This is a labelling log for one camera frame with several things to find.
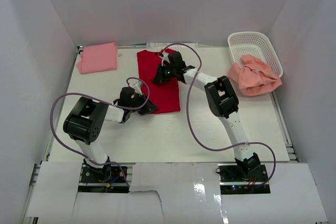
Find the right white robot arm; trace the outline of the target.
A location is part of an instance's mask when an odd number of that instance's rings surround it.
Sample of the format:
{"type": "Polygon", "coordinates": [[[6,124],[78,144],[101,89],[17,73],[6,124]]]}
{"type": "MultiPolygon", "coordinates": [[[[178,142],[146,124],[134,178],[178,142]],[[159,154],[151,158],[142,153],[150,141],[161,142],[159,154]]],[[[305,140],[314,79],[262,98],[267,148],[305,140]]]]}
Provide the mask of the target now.
{"type": "Polygon", "coordinates": [[[168,60],[163,60],[158,64],[153,83],[161,85],[176,79],[189,85],[186,100],[186,117],[192,136],[202,148],[212,152],[221,152],[232,148],[234,150],[235,162],[238,166],[238,177],[245,182],[250,181],[255,177],[256,171],[260,167],[260,159],[250,147],[239,118],[239,100],[228,77],[212,77],[202,73],[200,68],[196,69],[194,66],[187,66],[178,51],[169,54],[167,57],[168,60]],[[196,137],[192,129],[189,114],[192,87],[205,92],[209,109],[224,126],[231,146],[213,149],[202,144],[196,137]]]}

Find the red t shirt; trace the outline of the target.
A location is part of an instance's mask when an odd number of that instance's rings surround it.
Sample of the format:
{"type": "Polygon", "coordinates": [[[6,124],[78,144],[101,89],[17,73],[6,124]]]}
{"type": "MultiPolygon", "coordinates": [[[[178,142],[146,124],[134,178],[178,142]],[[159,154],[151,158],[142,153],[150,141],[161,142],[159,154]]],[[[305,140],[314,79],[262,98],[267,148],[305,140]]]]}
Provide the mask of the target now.
{"type": "Polygon", "coordinates": [[[150,101],[158,108],[153,114],[179,112],[181,106],[178,81],[173,79],[164,84],[156,85],[153,83],[158,65],[162,62],[159,53],[143,50],[139,51],[136,55],[139,78],[148,85],[148,87],[142,87],[142,92],[149,95],[150,101]]]}

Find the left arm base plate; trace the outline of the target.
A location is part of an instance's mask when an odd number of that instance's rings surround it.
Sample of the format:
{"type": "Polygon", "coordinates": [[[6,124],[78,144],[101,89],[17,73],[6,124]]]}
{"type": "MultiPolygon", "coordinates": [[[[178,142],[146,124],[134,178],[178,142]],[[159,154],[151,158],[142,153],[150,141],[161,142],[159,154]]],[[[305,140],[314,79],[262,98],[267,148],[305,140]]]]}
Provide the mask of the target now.
{"type": "Polygon", "coordinates": [[[123,176],[118,166],[112,165],[108,179],[105,181],[100,181],[93,176],[89,168],[83,165],[78,191],[80,193],[127,194],[129,192],[129,187],[125,181],[131,184],[132,166],[121,167],[125,176],[123,176]]]}

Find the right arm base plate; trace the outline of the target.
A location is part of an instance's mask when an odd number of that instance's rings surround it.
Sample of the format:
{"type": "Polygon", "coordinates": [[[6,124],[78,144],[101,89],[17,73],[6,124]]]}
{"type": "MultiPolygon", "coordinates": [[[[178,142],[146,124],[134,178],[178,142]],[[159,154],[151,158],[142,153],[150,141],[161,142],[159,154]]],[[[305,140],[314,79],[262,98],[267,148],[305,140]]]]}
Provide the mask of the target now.
{"type": "Polygon", "coordinates": [[[249,177],[244,177],[244,173],[237,165],[219,165],[215,173],[219,175],[221,195],[256,195],[271,193],[268,183],[261,186],[261,184],[268,179],[265,165],[261,165],[249,177]]]}

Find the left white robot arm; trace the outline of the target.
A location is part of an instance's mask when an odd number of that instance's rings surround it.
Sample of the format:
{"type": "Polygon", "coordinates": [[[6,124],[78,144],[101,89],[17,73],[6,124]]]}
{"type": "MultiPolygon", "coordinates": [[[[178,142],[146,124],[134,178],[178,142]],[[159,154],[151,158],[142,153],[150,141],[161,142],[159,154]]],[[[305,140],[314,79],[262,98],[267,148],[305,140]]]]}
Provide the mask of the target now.
{"type": "Polygon", "coordinates": [[[93,176],[101,182],[110,178],[111,168],[106,155],[97,139],[104,121],[125,123],[133,112],[140,115],[158,111],[144,93],[131,87],[122,88],[119,98],[111,105],[80,97],[63,124],[63,131],[69,135],[86,155],[84,164],[93,176]]]}

